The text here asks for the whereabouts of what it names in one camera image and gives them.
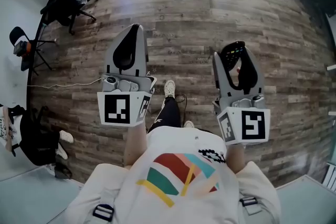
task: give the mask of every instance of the white sneaker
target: white sneaker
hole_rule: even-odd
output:
[[[164,100],[161,109],[164,108],[164,101],[167,97],[175,98],[175,82],[173,80],[168,80],[164,85]]]
[[[59,156],[61,156],[63,159],[68,159],[68,154],[62,148],[62,146],[61,146],[60,143],[58,143],[58,149],[56,151],[56,154],[59,155]]]
[[[183,128],[195,128],[195,125],[192,121],[186,121],[183,125]]]
[[[59,139],[67,141],[69,143],[73,143],[74,137],[70,133],[67,133],[66,131],[60,131]]]

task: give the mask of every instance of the white cable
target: white cable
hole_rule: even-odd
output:
[[[50,87],[46,87],[46,86],[40,86],[40,85],[27,85],[28,87],[42,87],[42,88],[46,88],[46,89],[50,89],[52,87],[58,86],[58,87],[71,87],[71,86],[76,86],[76,85],[82,85],[82,86],[86,86],[86,85],[91,85],[94,84],[95,82],[101,80],[102,78],[96,79],[95,81],[91,82],[91,83],[76,83],[76,84],[71,84],[71,85],[52,85]]]

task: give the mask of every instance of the black strap buckle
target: black strap buckle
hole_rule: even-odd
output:
[[[256,205],[258,203],[257,199],[255,197],[244,197],[239,200],[244,207],[249,205]]]
[[[108,222],[112,221],[113,214],[114,209],[107,204],[97,205],[92,213],[94,217],[106,220]]]

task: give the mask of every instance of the person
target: person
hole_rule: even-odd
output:
[[[129,128],[124,168],[98,165],[66,223],[97,220],[93,212],[106,214],[101,204],[114,209],[112,223],[279,223],[277,192],[255,163],[245,164],[244,147],[226,152],[221,137],[191,121],[181,128],[174,81],[164,92],[148,134],[144,123]]]
[[[21,106],[3,106],[0,109],[0,142],[12,152],[19,145],[28,159],[41,166],[56,161],[56,155],[67,159],[68,155],[59,143],[63,140],[73,143],[73,137],[65,131],[41,134],[40,129],[30,119],[30,114]]]

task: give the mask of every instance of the shirt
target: shirt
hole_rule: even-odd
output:
[[[12,145],[19,144],[22,140],[21,131],[20,131],[20,123],[21,123],[22,115],[14,117],[14,124],[9,122],[9,130],[12,132]],[[6,135],[6,125],[3,108],[0,108],[0,143],[6,146],[7,144],[7,135]]]
[[[195,128],[162,126],[128,171],[99,165],[66,210],[67,223],[86,223],[104,191],[115,193],[112,223],[239,223],[239,195],[253,195],[278,223],[280,203],[252,162],[234,174],[221,137]]]

